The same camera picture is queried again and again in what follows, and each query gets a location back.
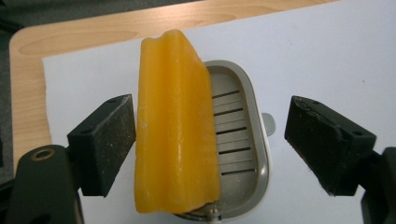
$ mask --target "table surface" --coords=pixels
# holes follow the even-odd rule
[[[10,42],[14,168],[51,143],[41,59],[79,49],[254,17],[333,0],[207,0],[25,28]]]

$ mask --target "soap bar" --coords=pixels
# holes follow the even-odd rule
[[[134,200],[190,212],[220,197],[210,75],[179,30],[141,44]]]

